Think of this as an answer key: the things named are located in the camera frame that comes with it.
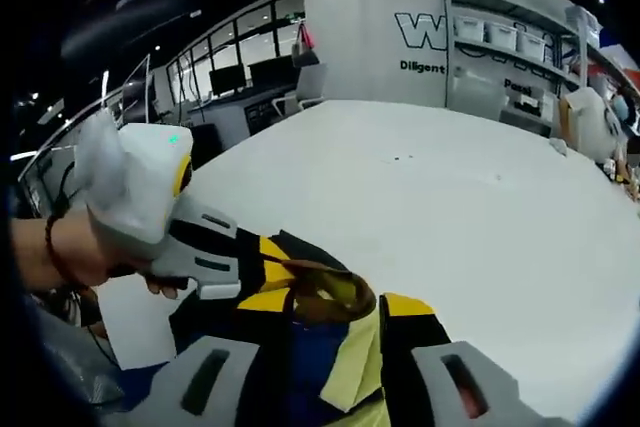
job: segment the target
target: white shelving unit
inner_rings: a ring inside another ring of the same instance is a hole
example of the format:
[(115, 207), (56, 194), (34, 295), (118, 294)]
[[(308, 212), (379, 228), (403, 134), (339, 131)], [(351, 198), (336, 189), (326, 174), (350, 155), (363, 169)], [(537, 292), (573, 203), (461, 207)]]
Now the white shelving unit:
[[(452, 63), (453, 52), (456, 47), (464, 46), (492, 54), (502, 55), (506, 58), (526, 63), (536, 69), (544, 71), (555, 77), (558, 83), (565, 83), (570, 88), (585, 87), (587, 85), (587, 68), (591, 58), (596, 64), (603, 67), (605, 72), (610, 75), (616, 82), (631, 88), (637, 99), (640, 101), (640, 90), (629, 79), (625, 72), (617, 66), (611, 59), (605, 56), (599, 49), (595, 48), (586, 41), (584, 34), (584, 25), (580, 25), (579, 31), (572, 29), (563, 21), (554, 19), (532, 7), (515, 4), (509, 0), (444, 0), (445, 18), (447, 22), (447, 61), (449, 69), (447, 70), (447, 89), (445, 105), (448, 107), (449, 98), (453, 88), (453, 73), (455, 66)], [(504, 15), (510, 19), (518, 20), (530, 25), (535, 25), (539, 29), (556, 37), (554, 42), (555, 50), (553, 53), (554, 63), (540, 62), (536, 59), (523, 56), (520, 52), (503, 49), (485, 42), (475, 42), (467, 39), (457, 38), (453, 31), (453, 15), (455, 7), (469, 7), (472, 9), (491, 12), (493, 14)], [(580, 76), (568, 74), (562, 70), (562, 41), (574, 43), (578, 48), (580, 56)]]

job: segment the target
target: table surface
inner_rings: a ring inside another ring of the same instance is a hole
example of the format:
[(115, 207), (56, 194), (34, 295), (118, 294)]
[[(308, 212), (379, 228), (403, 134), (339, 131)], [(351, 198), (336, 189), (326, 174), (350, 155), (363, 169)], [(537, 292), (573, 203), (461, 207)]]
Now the table surface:
[(203, 166), (188, 192), (427, 301), (546, 415), (579, 418), (636, 328), (637, 206), (582, 155), (498, 122), (327, 101)]

